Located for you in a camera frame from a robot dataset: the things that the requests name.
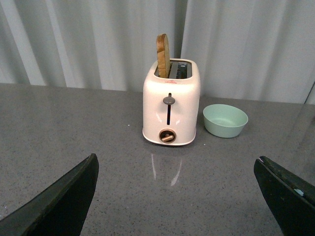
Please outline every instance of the bowl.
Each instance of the bowl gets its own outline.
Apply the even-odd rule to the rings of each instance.
[[[225,104],[214,104],[203,110],[206,129],[220,138],[233,138],[239,135],[248,122],[242,110]]]

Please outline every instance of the toaster slot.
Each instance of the toaster slot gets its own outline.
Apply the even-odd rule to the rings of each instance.
[[[158,68],[156,69],[155,76],[158,76]],[[191,63],[182,60],[171,60],[170,73],[168,79],[187,79],[192,76]]]

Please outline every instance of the browning control dial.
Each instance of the browning control dial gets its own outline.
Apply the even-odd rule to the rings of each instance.
[[[171,129],[164,129],[159,133],[159,139],[166,144],[170,144],[175,141],[176,133]]]

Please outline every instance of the bread slice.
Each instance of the bread slice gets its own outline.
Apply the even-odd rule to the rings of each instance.
[[[161,78],[168,78],[170,70],[169,48],[167,35],[157,36],[157,67]]]

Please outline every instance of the toaster base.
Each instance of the toaster base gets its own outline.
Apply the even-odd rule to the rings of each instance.
[[[143,129],[142,129],[142,134],[143,134],[143,137],[145,137],[146,140],[152,142],[152,143],[155,143],[155,144],[161,144],[161,145],[165,145],[165,146],[183,146],[183,145],[187,145],[187,144],[190,144],[196,137],[196,130],[195,130],[195,134],[193,136],[193,139],[188,141],[188,142],[185,142],[185,143],[170,143],[170,144],[166,144],[166,143],[163,143],[160,139],[158,140],[152,140],[152,139],[149,139],[146,137],[146,135],[144,134],[143,132]]]

